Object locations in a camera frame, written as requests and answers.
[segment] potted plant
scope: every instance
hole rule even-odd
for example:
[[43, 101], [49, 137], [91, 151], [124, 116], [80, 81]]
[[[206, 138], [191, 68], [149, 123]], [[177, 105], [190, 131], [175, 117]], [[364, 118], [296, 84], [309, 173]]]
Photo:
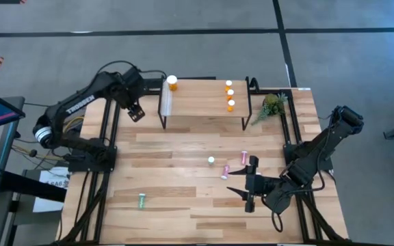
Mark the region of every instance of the potted plant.
[[265, 96], [263, 100], [263, 107], [259, 111], [256, 120], [252, 122], [252, 125], [255, 125], [262, 120], [265, 120], [272, 115], [280, 115], [282, 113], [285, 113], [285, 101], [287, 101], [287, 97], [284, 93], [277, 95], [268, 94], [267, 96]]

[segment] white label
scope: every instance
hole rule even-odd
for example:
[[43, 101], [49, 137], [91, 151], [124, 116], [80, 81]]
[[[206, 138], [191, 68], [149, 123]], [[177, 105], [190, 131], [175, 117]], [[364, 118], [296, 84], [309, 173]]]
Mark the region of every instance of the white label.
[[84, 107], [85, 105], [87, 105], [88, 103], [92, 102], [93, 100], [95, 100], [94, 95], [84, 98], [81, 102], [77, 103], [76, 105], [74, 105], [74, 106], [70, 107], [68, 110], [66, 110], [66, 112], [67, 113], [74, 113], [77, 110]]

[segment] wooden tabletop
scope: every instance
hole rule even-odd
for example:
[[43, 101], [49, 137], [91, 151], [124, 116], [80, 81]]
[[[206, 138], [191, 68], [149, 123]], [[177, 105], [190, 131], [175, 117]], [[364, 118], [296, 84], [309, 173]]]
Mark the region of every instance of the wooden tabletop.
[[[311, 140], [321, 131], [313, 95], [309, 90], [293, 89], [293, 97], [302, 139]], [[252, 96], [252, 120], [263, 98]], [[235, 118], [179, 117], [171, 118], [163, 130], [157, 118], [158, 100], [158, 96], [140, 99], [146, 116], [138, 123], [121, 113], [116, 142], [118, 159], [109, 182], [101, 243], [302, 242], [294, 199], [281, 215], [284, 231], [279, 233], [273, 228], [271, 211], [259, 199], [255, 212], [245, 213], [244, 202], [226, 189], [244, 189], [244, 176], [220, 178], [226, 164], [232, 171], [243, 167], [242, 150], [259, 157], [258, 172], [264, 176], [279, 175], [285, 166], [285, 140], [279, 117], [249, 126], [245, 131]], [[98, 137], [104, 104], [104, 100], [97, 100], [88, 106], [82, 137]], [[293, 139], [291, 123], [289, 128]], [[215, 157], [214, 166], [208, 166], [209, 156]], [[70, 179], [63, 209], [63, 235], [74, 225], [84, 176], [77, 173]], [[315, 193], [317, 207], [335, 231], [347, 237], [335, 184], [328, 176], [324, 178], [326, 188]], [[320, 185], [318, 178], [314, 185]], [[139, 193], [146, 194], [143, 210], [137, 208]], [[310, 237], [314, 238], [307, 209], [306, 213]], [[93, 237], [94, 221], [91, 219], [88, 238]]]
[[232, 112], [227, 111], [225, 87], [225, 80], [179, 79], [177, 90], [172, 92], [165, 82], [162, 89], [161, 115], [248, 117], [250, 112], [246, 81], [232, 81], [231, 89], [234, 91], [235, 101]]

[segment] concrete floor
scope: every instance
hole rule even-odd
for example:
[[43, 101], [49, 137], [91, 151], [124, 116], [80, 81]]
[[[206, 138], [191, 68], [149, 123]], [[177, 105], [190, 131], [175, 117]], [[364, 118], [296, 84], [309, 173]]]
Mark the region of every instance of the concrete floor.
[[[285, 28], [394, 27], [394, 1], [284, 0]], [[0, 32], [277, 28], [270, 0], [29, 0], [0, 5]], [[287, 34], [299, 87], [311, 87], [319, 115], [348, 105], [365, 117], [362, 133], [333, 155], [350, 238], [394, 245], [394, 33]], [[256, 77], [288, 87], [278, 34], [0, 38], [0, 96], [53, 104], [83, 87], [96, 69], [125, 59], [179, 76]], [[112, 66], [110, 70], [126, 68]], [[32, 139], [41, 108], [25, 107], [19, 131]], [[12, 154], [8, 169], [32, 168]], [[49, 243], [57, 221], [20, 228], [15, 245]]]

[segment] white paper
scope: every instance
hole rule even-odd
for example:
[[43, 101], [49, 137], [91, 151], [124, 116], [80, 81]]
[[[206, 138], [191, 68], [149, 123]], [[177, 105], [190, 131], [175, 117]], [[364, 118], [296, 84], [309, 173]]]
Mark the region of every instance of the white paper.
[[[48, 171], [41, 171], [39, 181], [54, 185], [56, 187], [68, 189], [69, 179], [67, 167], [53, 167]], [[33, 213], [58, 211], [63, 208], [63, 202], [55, 202], [51, 200], [36, 197], [34, 201]]]

